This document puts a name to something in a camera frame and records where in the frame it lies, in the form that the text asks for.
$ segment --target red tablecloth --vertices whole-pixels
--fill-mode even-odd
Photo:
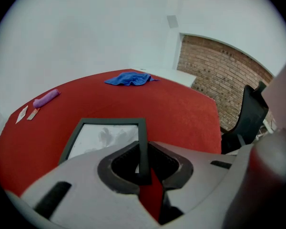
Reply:
[[[134,70],[91,75],[58,86],[61,95],[43,106],[32,121],[26,118],[34,109],[33,100],[16,110],[0,136],[3,188],[20,196],[35,180],[55,168],[81,118],[144,117],[148,141],[221,152],[219,118],[213,99],[157,76],[155,79],[160,81],[142,86],[104,83],[126,71]],[[26,105],[26,116],[15,124]]]

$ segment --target gray frame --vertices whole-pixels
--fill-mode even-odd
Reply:
[[[144,118],[82,118],[72,132],[62,154],[58,165],[66,161],[69,157],[71,149],[79,135],[83,125],[137,125],[139,131],[139,147],[140,147],[140,174],[147,183],[150,180],[150,168],[147,153],[147,131]]]

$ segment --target purple cylinder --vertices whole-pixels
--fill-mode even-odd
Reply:
[[[53,91],[50,91],[49,93],[45,94],[41,99],[35,99],[33,102],[34,108],[40,108],[41,106],[44,106],[46,103],[51,101],[53,98],[58,96],[60,92],[57,89],[54,89]]]

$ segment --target white desk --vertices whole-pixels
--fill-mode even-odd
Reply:
[[[145,73],[160,76],[162,78],[177,82],[181,85],[191,87],[194,83],[196,76],[188,74],[182,71],[165,69],[165,68],[135,68],[135,70],[142,71]]]

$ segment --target blue towel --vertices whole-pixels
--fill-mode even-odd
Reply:
[[[135,86],[144,85],[148,81],[158,81],[151,77],[147,73],[137,73],[137,72],[124,72],[121,73],[118,77],[114,77],[105,81],[107,84],[111,85],[120,85],[130,86],[131,84]]]

